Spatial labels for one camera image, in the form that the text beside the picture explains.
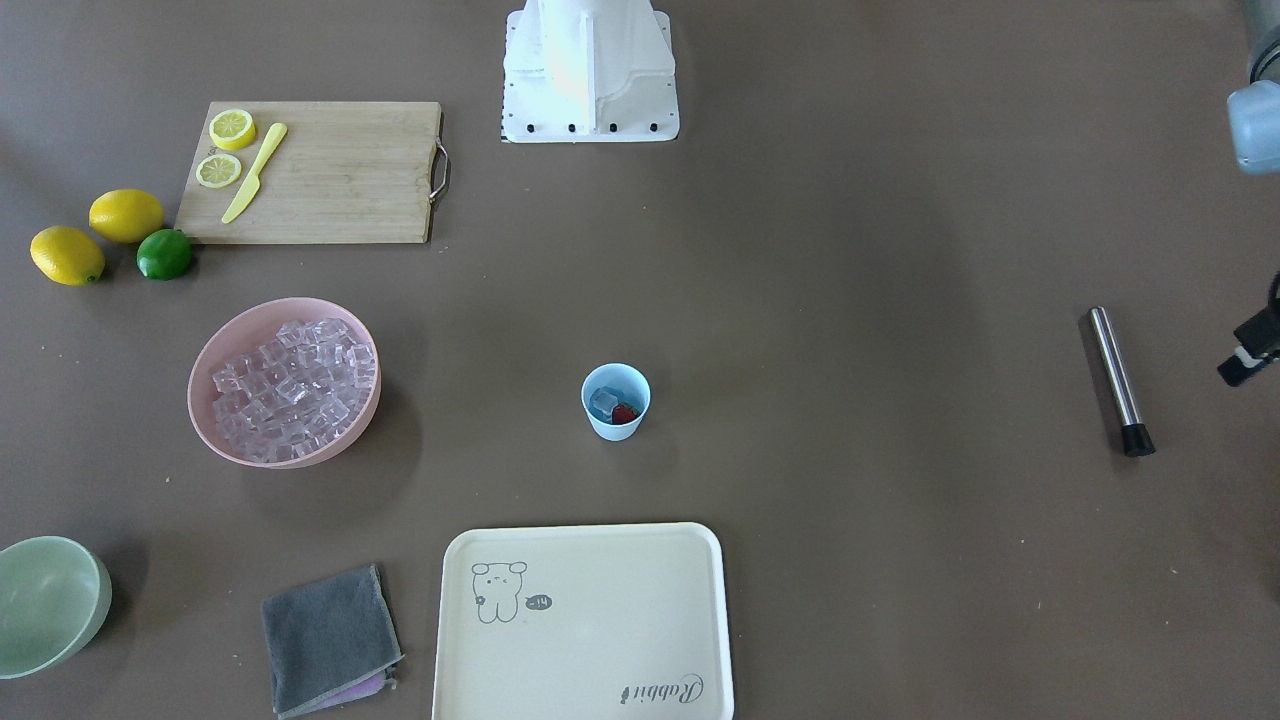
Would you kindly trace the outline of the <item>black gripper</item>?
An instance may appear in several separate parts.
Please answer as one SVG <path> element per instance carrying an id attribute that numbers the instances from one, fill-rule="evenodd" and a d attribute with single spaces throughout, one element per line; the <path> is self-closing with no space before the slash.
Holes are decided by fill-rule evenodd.
<path id="1" fill-rule="evenodd" d="M 1279 273 L 1270 282 L 1266 302 L 1235 329 L 1238 346 L 1217 366 L 1220 378 L 1230 387 L 1239 387 L 1266 368 L 1277 363 L 1279 352 Z"/>

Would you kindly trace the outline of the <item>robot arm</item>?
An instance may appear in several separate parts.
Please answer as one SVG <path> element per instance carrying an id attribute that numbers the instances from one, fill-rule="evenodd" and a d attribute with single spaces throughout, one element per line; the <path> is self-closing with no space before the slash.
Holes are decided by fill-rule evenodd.
<path id="1" fill-rule="evenodd" d="M 1279 3 L 1245 1 L 1243 18 L 1249 46 L 1249 83 L 1228 97 L 1228 115 L 1238 167 L 1249 176 L 1279 173 Z M 1279 275 L 1268 284 L 1263 309 L 1242 323 L 1238 346 L 1217 372 L 1230 387 L 1244 384 L 1277 363 Z"/>

